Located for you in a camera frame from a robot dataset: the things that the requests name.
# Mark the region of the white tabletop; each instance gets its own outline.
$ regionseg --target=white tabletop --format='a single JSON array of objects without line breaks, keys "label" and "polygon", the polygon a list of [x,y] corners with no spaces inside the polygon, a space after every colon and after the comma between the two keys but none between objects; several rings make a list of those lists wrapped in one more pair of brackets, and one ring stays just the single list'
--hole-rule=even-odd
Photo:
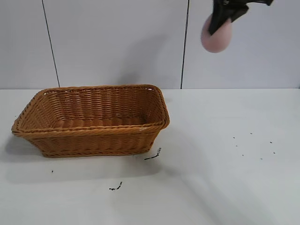
[{"label": "white tabletop", "polygon": [[149,154],[60,159],[10,132],[37,91],[0,90],[0,224],[300,224],[300,90],[165,90]]}]

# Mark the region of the black debris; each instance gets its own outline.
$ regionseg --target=black debris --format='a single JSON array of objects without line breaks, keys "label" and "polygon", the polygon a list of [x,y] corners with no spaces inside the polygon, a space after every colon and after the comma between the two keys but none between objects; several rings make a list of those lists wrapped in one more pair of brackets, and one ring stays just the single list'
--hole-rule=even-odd
[{"label": "black debris", "polygon": [[119,190],[119,188],[122,186],[122,181],[121,181],[121,183],[120,183],[120,185],[117,187],[117,188],[110,188],[110,190],[112,190],[112,191],[114,191],[114,190]]},{"label": "black debris", "polygon": [[158,157],[159,154],[160,154],[160,151],[161,151],[161,148],[159,148],[159,149],[157,150],[157,154],[156,154],[155,156],[152,156],[152,157],[150,157],[150,158],[144,158],[144,160],[148,160],[148,159],[152,159],[152,158]]}]

